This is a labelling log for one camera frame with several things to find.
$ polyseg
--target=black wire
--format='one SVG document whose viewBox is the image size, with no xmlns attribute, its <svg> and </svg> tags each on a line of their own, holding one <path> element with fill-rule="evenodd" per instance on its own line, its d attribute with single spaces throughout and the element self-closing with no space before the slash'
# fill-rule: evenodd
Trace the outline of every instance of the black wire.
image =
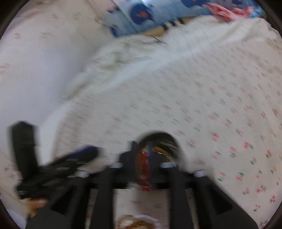
<svg viewBox="0 0 282 229">
<path fill-rule="evenodd" d="M 163 41 L 160 41 L 158 38 L 155 38 L 158 42 L 161 42 L 161 43 L 164 43 L 164 44 L 166 44 L 166 45 L 168 45 L 167 43 L 165 43 L 165 42 L 163 42 Z"/>
</svg>

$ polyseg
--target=fabric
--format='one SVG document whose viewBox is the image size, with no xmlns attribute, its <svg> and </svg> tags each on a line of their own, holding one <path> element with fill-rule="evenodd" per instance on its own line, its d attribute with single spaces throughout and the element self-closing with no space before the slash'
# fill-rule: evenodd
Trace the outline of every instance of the fabric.
<svg viewBox="0 0 282 229">
<path fill-rule="evenodd" d="M 253 0 L 131 0 L 117 2 L 114 9 L 103 16 L 105 24 L 115 37 L 136 34 L 155 28 L 181 17 L 209 15 L 207 3 L 220 5 L 222 8 L 255 8 L 255 16 L 261 16 L 261 8 Z"/>
<path fill-rule="evenodd" d="M 113 39 L 95 18 L 85 0 L 30 0 L 0 40 L 0 192 L 5 207 L 24 218 L 7 128 L 18 120 L 40 125 L 85 59 Z"/>
<path fill-rule="evenodd" d="M 237 39 L 226 35 L 218 43 L 208 27 L 213 20 L 168 33 L 161 48 L 168 57 L 150 55 L 155 67 L 138 62 L 142 69 L 135 69 L 133 62 L 122 68 L 126 78 L 120 69 L 110 81 L 96 75 L 60 125 L 54 156 L 92 144 L 113 162 L 128 141 L 168 132 L 182 148 L 181 168 L 206 169 L 262 228 L 282 200 L 282 41 L 265 20 L 246 19 L 230 24 L 238 26 Z M 126 209 L 128 195 L 119 198 Z"/>
<path fill-rule="evenodd" d="M 233 8 L 232 10 L 227 10 L 219 4 L 206 3 L 210 11 L 215 15 L 220 15 L 225 21 L 234 21 L 242 18 L 248 18 L 252 15 L 254 11 L 253 7 L 248 6 L 245 9 Z"/>
<path fill-rule="evenodd" d="M 87 61 L 83 71 L 66 86 L 64 98 L 71 98 L 85 86 L 101 92 L 143 71 L 153 71 L 172 60 L 191 57 L 203 50 L 242 40 L 276 38 L 263 19 L 221 23 L 212 16 L 192 19 L 187 25 L 168 30 L 161 42 L 146 36 L 114 40 Z"/>
</svg>

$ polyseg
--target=pink cloth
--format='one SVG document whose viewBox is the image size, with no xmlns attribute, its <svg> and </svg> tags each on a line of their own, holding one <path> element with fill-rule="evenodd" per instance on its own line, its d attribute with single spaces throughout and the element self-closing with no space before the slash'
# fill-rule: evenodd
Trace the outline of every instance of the pink cloth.
<svg viewBox="0 0 282 229">
<path fill-rule="evenodd" d="M 248 18 L 254 10 L 254 8 L 251 6 L 248 6 L 244 10 L 239 8 L 232 8 L 232 10 L 227 10 L 223 6 L 216 3 L 206 3 L 206 5 L 213 14 L 222 16 L 225 21 L 234 21 L 240 18 Z"/>
</svg>

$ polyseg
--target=blue pillow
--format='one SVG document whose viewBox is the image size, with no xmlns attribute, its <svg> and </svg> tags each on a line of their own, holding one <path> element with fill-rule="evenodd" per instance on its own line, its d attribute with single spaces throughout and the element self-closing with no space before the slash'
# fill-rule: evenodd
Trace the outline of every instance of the blue pillow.
<svg viewBox="0 0 282 229">
<path fill-rule="evenodd" d="M 115 37 L 136 34 L 181 17 L 211 14 L 206 2 L 227 9 L 258 7 L 253 0 L 129 0 L 109 10 L 104 22 Z"/>
</svg>

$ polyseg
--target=bed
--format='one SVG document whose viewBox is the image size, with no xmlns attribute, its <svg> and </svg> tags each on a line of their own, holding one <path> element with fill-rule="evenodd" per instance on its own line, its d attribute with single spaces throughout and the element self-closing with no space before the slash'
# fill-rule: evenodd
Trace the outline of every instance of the bed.
<svg viewBox="0 0 282 229">
<path fill-rule="evenodd" d="M 93 165 L 99 169 L 128 141 L 165 131 L 180 143 L 182 169 L 207 169 L 259 228 L 278 228 L 281 48 L 280 35 L 261 18 L 226 24 L 201 16 L 162 38 L 120 38 L 68 84 L 66 108 L 47 121 L 58 125 L 44 162 L 93 144 L 107 152 Z M 134 198 L 119 204 L 131 209 Z"/>
</svg>

